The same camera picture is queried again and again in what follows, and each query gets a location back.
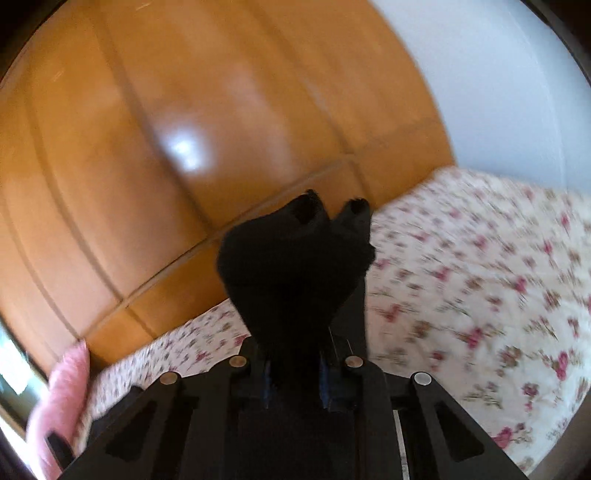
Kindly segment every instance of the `floral bedsheet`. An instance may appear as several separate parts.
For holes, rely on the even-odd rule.
[[[591,200],[445,168],[374,214],[370,359],[437,380],[530,473],[591,378]],[[104,370],[80,422],[132,384],[203,372],[248,331],[227,300]]]

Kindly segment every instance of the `pink cushion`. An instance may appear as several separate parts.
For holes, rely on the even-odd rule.
[[[35,406],[27,425],[31,469],[40,480],[55,480],[61,469],[45,438],[52,431],[72,443],[76,423],[86,398],[90,358],[86,342],[72,346],[54,367],[49,391]]]

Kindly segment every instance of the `floral pattern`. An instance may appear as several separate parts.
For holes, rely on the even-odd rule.
[[[445,168],[374,214],[370,359],[427,371],[530,473],[591,378],[591,201]],[[229,300],[99,374],[79,425],[162,372],[193,375],[248,336]]]

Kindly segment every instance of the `brown wooden surface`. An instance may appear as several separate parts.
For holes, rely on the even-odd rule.
[[[366,0],[69,0],[0,86],[0,312],[45,370],[108,364],[225,298],[231,225],[452,162]]]

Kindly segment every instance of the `pink fabric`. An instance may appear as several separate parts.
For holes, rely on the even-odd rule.
[[[90,358],[86,342],[71,347],[49,377],[48,394],[35,406],[27,425],[31,469],[40,480],[55,480],[61,469],[45,438],[52,431],[72,443],[86,398]]]

